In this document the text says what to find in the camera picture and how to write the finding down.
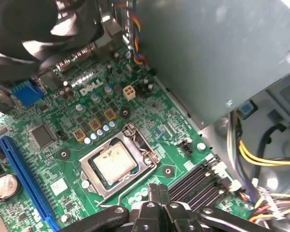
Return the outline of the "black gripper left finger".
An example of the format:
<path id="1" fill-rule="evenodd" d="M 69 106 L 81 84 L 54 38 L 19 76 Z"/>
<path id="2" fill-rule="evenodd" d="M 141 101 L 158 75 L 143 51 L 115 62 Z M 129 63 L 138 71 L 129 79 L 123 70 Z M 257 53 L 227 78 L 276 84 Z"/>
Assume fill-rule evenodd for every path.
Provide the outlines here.
<path id="1" fill-rule="evenodd" d="M 86 218 L 87 232 L 161 232 L 163 184 L 149 185 L 149 201 L 139 210 L 110 206 Z"/>

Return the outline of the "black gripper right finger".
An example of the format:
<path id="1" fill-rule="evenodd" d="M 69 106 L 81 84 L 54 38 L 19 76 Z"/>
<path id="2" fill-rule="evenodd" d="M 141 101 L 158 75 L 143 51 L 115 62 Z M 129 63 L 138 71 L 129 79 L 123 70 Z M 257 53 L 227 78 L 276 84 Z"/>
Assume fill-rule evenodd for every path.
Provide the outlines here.
<path id="1" fill-rule="evenodd" d="M 270 229 L 215 207 L 202 207 L 197 212 L 183 203 L 172 202 L 168 187 L 160 185 L 161 206 L 172 232 L 269 232 Z"/>

